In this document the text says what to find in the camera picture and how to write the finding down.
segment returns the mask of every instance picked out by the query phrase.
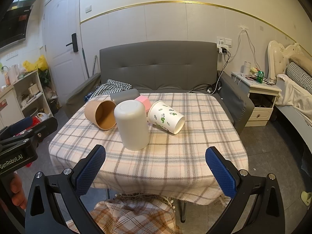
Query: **electric kettle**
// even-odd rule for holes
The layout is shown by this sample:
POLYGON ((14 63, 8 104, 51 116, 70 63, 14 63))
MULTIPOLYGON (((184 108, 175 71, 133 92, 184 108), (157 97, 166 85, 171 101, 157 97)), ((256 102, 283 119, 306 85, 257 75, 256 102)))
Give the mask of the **electric kettle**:
POLYGON ((18 76, 19 76, 19 69, 18 69, 18 65, 12 65, 11 67, 9 67, 8 69, 8 74, 9 74, 9 79, 10 79, 10 83, 14 83, 15 81, 18 80, 18 76))

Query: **gold trim line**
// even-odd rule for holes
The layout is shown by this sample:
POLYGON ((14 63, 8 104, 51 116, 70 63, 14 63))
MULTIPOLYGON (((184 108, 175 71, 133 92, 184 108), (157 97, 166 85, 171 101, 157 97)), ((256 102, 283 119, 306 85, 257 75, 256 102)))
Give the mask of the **gold trim line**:
MULTIPOLYGON (((179 0, 168 0, 168 1, 153 1, 153 2, 144 2, 144 3, 137 3, 137 4, 132 4, 132 5, 128 5, 128 6, 124 6, 124 7, 120 7, 120 8, 116 8, 116 9, 113 9, 113 10, 110 10, 110 11, 106 11, 106 12, 103 12, 103 13, 100 13, 98 15, 95 15, 93 17, 90 17, 90 18, 87 18, 83 21, 80 22, 80 24, 83 24, 85 22, 88 22, 90 21, 91 19, 94 19, 94 18, 97 18, 99 16, 102 16, 102 15, 105 15, 105 14, 108 14, 108 13, 111 13, 111 12, 114 12, 114 11, 119 11, 119 10, 122 10, 122 9, 127 9, 127 8, 132 8, 132 7, 136 7, 136 6, 142 6, 142 5, 149 5, 149 4, 157 4, 157 3, 193 3, 193 4, 203 4, 203 5, 210 5, 210 6, 215 6, 215 7, 219 7, 219 8, 224 8, 224 9, 228 9, 228 10, 232 10, 232 11, 236 11, 236 12, 239 12, 239 13, 242 13, 244 15, 247 15, 247 16, 250 16, 250 17, 253 17, 271 27, 273 27, 274 29, 278 30, 279 32, 285 34, 288 38, 290 38, 292 41, 296 42, 292 37, 290 37, 288 34, 284 33, 282 30, 278 29, 277 27, 275 27, 274 25, 271 25, 270 23, 256 17, 256 16, 253 16, 249 13, 246 13, 244 11, 239 11, 237 9, 234 9, 234 8, 231 8, 231 7, 227 7, 227 6, 223 6, 223 5, 219 5, 219 4, 214 4, 214 3, 205 3, 205 2, 196 2, 196 1, 179 1, 179 0)), ((303 47, 300 45, 300 47, 302 49, 304 49, 311 57, 312 55, 303 47)))

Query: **white headboard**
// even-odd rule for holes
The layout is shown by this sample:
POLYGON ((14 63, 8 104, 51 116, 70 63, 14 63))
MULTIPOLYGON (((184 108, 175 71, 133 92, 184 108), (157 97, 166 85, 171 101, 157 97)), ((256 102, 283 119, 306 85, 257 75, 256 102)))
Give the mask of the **white headboard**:
POLYGON ((304 55, 301 51, 300 45, 295 43, 286 48, 282 44, 277 43, 275 40, 271 41, 268 46, 269 58, 269 78, 272 82, 276 83, 276 76, 284 74, 286 67, 289 65, 289 57, 293 54, 304 55))

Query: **checkered pillow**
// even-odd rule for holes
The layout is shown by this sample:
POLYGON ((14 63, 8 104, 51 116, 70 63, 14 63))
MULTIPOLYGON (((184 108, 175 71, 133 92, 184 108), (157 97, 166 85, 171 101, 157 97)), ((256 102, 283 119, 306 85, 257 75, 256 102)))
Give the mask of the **checkered pillow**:
POLYGON ((107 83, 102 84, 94 93, 93 95, 90 97, 97 97, 100 95, 108 95, 108 94, 112 94, 112 93, 116 93, 116 92, 120 92, 120 91, 124 91, 124 90, 130 90, 132 88, 132 85, 128 84, 128 83, 122 83, 122 82, 118 82, 118 81, 114 81, 112 79, 108 79, 107 83))
POLYGON ((312 76, 296 63, 291 62, 286 70, 286 75, 296 84, 312 94, 312 76))

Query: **white blanket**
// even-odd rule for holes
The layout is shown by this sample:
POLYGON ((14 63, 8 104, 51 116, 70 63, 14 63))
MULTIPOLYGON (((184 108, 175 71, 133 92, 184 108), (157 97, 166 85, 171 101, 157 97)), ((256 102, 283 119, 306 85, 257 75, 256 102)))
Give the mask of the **white blanket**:
POLYGON ((275 105, 293 106, 312 127, 312 95, 284 74, 277 75, 283 80, 285 88, 279 93, 275 105))

